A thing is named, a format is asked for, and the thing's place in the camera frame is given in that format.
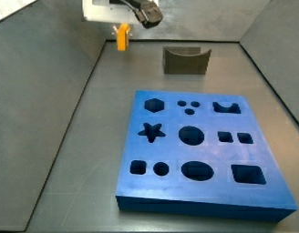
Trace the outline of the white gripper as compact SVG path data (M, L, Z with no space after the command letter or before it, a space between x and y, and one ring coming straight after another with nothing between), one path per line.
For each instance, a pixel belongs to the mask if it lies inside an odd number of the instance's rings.
M111 4L110 0L83 0L83 14L89 21L139 24L133 10L122 3ZM113 28L114 34L118 34L117 25ZM133 28L129 31L129 39L131 38Z

